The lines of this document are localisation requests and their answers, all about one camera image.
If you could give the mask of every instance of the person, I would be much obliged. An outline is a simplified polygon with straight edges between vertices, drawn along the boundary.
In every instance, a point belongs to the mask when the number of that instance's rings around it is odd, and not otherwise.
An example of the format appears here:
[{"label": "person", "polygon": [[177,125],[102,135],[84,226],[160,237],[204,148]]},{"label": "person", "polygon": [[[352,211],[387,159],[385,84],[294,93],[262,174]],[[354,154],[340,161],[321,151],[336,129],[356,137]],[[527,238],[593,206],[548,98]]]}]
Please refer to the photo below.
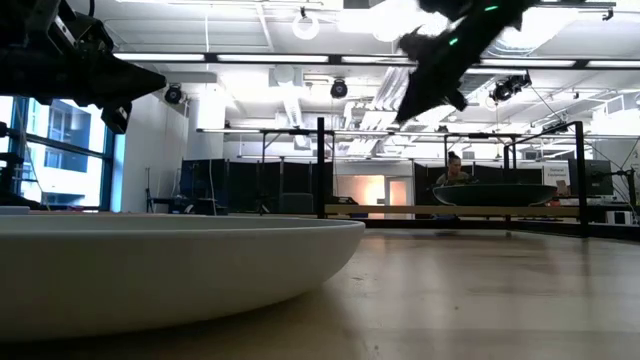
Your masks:
[{"label": "person", "polygon": [[450,185],[461,185],[466,184],[471,181],[471,176],[464,171],[461,171],[462,168],[462,160],[455,152],[449,152],[449,168],[446,174],[442,174],[436,180],[436,185],[440,186],[450,186]]}]

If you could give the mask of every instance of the wall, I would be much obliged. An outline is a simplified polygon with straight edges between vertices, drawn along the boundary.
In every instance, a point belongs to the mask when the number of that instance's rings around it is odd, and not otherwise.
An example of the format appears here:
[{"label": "wall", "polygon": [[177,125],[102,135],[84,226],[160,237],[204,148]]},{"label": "wall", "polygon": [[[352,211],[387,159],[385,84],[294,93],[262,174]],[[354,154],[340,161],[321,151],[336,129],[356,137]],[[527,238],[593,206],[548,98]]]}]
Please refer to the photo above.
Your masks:
[{"label": "wall", "polygon": [[113,211],[146,211],[147,168],[151,195],[171,195],[187,147],[188,119],[184,114],[184,106],[174,109],[156,94],[133,102],[127,133],[116,139]]}]

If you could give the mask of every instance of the black metal rack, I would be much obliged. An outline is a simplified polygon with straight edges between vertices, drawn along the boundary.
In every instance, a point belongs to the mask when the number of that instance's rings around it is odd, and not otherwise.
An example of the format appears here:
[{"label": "black metal rack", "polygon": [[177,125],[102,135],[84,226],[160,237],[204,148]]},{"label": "black metal rack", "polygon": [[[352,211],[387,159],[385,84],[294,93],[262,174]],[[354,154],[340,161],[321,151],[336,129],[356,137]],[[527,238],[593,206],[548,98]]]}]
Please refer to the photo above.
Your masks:
[{"label": "black metal rack", "polygon": [[512,141],[510,144],[504,146],[504,171],[505,175],[509,174],[509,148],[513,147],[513,167],[516,168],[515,149],[516,145],[525,143],[527,141],[539,138],[541,136],[555,134],[560,131],[566,131],[570,127],[575,127],[575,139],[576,139],[576,161],[578,163],[578,214],[579,214],[579,233],[580,237],[589,237],[589,217],[587,209],[587,183],[585,172],[585,157],[584,157],[584,127],[581,121],[573,121],[566,124],[555,126],[551,129],[542,131],[539,134],[532,135],[518,141]]}]

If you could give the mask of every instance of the black pole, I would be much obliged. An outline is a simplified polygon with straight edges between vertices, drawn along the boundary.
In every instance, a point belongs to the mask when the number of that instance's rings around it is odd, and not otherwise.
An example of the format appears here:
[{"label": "black pole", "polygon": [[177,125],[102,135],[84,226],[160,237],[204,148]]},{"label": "black pole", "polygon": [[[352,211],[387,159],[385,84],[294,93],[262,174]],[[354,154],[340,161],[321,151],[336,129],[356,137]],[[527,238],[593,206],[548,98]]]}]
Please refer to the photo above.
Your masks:
[{"label": "black pole", "polygon": [[318,187],[316,189],[316,213],[318,215],[318,219],[326,218],[324,212],[324,118],[318,118],[318,174],[317,183]]},{"label": "black pole", "polygon": [[638,202],[638,200],[636,199],[636,180],[634,179],[635,177],[636,177],[636,172],[635,170],[631,169],[631,171],[627,173],[627,185],[629,185],[629,202],[631,203],[631,206],[634,209]]},{"label": "black pole", "polygon": [[502,181],[507,184],[511,181],[509,179],[509,148],[506,146],[502,149],[502,161],[504,162],[502,168]]},{"label": "black pole", "polygon": [[[516,137],[515,136],[511,137],[511,142],[512,143],[516,142]],[[516,162],[516,158],[517,158],[516,154],[517,154],[516,146],[513,145],[513,170],[514,171],[518,168],[518,163]]]},{"label": "black pole", "polygon": [[584,159],[584,128],[581,121],[575,122],[576,126],[576,157],[578,163],[578,208],[580,216],[580,236],[589,237],[589,216],[587,209],[587,172]]},{"label": "black pole", "polygon": [[278,204],[282,207],[282,193],[284,192],[284,156],[280,157],[280,179],[278,180]]},{"label": "black pole", "polygon": [[444,135],[444,179],[445,180],[449,180],[449,169],[447,169],[447,167],[449,166],[449,145],[447,144],[447,139],[449,138],[449,134],[445,134]]},{"label": "black pole", "polygon": [[267,150],[267,133],[262,133],[262,164],[258,167],[258,203],[260,204],[260,216],[264,213],[264,158]]}]

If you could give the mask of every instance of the metal pole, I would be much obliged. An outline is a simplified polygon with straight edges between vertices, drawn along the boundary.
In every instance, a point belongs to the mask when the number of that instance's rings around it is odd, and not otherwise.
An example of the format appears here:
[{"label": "metal pole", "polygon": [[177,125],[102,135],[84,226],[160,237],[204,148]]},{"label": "metal pole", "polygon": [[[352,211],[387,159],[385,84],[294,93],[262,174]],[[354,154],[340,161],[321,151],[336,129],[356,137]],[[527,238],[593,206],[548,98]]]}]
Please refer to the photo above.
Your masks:
[{"label": "metal pole", "polygon": [[[512,143],[516,142],[515,136],[511,137],[511,142]],[[518,168],[518,163],[516,162],[516,158],[517,158],[516,154],[517,154],[516,146],[513,145],[513,170],[514,171]]]},{"label": "metal pole", "polygon": [[262,216],[262,214],[264,213],[264,194],[263,194],[263,189],[264,189],[264,182],[263,182],[263,178],[264,178],[264,157],[265,157],[265,152],[267,150],[267,146],[266,146],[266,142],[267,142],[267,133],[263,132],[262,133],[262,164],[260,165],[260,167],[258,168],[258,196],[259,196],[259,204],[260,204],[260,216]]},{"label": "metal pole", "polygon": [[282,201],[282,193],[284,192],[284,156],[280,157],[280,180],[278,188],[278,203]]},{"label": "metal pole", "polygon": [[505,146],[502,149],[502,157],[503,157],[502,181],[505,183],[509,183],[511,181],[509,176],[509,148],[507,146]]},{"label": "metal pole", "polygon": [[318,174],[317,176],[317,185],[316,189],[316,213],[318,215],[318,219],[326,218],[324,212],[324,118],[318,118]]},{"label": "metal pole", "polygon": [[580,236],[589,237],[589,214],[587,208],[587,172],[584,159],[584,128],[581,121],[576,126],[576,157],[578,163],[578,208],[580,211]]},{"label": "metal pole", "polygon": [[444,136],[444,179],[445,179],[445,183],[446,180],[449,180],[449,169],[447,169],[447,167],[449,166],[449,146],[447,144],[447,139],[449,138],[449,134],[445,134]]}]

